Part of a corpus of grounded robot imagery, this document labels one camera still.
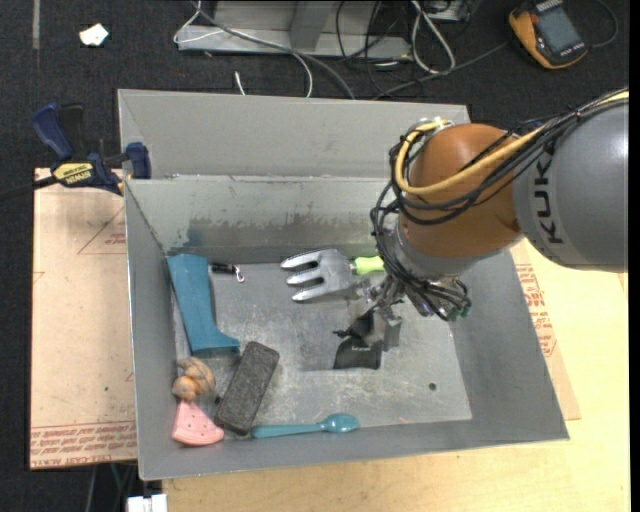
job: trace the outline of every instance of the cardboard sheet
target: cardboard sheet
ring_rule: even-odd
[[[30,467],[137,456],[123,198],[35,192]]]

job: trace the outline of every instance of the gray bin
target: gray bin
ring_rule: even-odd
[[[139,468],[144,480],[397,457],[561,439],[564,420],[508,253],[474,266],[471,314],[454,324],[408,304],[400,346],[379,370],[331,370],[353,319],[344,299],[301,305],[278,263],[303,250],[375,253],[369,209],[387,152],[421,118],[467,122],[464,107],[120,91],[123,147],[143,142],[153,176],[125,188]],[[360,430],[274,439],[231,433],[211,446],[171,439],[171,383],[184,355],[166,257],[178,252],[242,267],[212,276],[216,321],[280,363],[257,423],[313,423],[333,412]],[[233,358],[207,360],[221,393]],[[201,407],[213,416],[215,404]]]

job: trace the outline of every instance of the black eraser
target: black eraser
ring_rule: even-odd
[[[247,343],[218,406],[217,425],[241,435],[249,433],[279,359],[272,348],[257,341]]]

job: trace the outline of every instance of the orange device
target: orange device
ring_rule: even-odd
[[[570,66],[587,53],[562,0],[526,1],[511,11],[509,25],[522,47],[545,68]]]

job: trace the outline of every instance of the yellow clamp label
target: yellow clamp label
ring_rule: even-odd
[[[93,176],[93,166],[88,162],[70,162],[60,165],[53,171],[58,181],[65,185],[73,185]]]

